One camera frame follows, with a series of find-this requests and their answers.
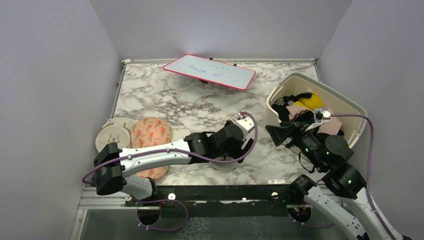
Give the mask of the white mesh laundry bag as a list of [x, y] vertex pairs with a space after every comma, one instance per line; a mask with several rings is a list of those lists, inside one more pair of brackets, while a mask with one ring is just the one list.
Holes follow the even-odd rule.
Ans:
[[231, 171], [240, 166], [240, 163], [232, 158], [219, 159], [217, 162], [210, 161], [209, 164], [219, 171]]

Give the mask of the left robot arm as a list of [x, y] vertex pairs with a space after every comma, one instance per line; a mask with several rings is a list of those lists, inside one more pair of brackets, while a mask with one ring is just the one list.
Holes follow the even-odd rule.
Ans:
[[123, 192], [144, 205], [157, 200], [152, 177], [140, 178], [138, 172], [172, 165], [242, 162], [253, 150], [258, 126], [248, 119], [227, 122], [217, 132], [195, 132], [168, 144], [146, 148], [119, 148], [108, 143], [94, 159], [93, 184], [99, 196]]

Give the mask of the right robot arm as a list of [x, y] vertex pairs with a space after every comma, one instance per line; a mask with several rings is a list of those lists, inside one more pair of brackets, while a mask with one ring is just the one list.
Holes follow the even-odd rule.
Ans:
[[348, 164], [354, 154], [347, 141], [339, 135], [329, 135], [318, 140], [313, 129], [319, 123], [292, 122], [281, 126], [267, 125], [265, 128], [276, 146], [287, 138], [287, 148], [295, 146], [313, 164], [324, 185], [345, 203], [346, 210], [328, 197], [308, 176], [296, 178], [288, 190], [289, 199], [319, 210], [333, 222], [350, 240], [407, 240], [389, 223], [377, 204], [367, 192], [367, 183], [361, 173]]

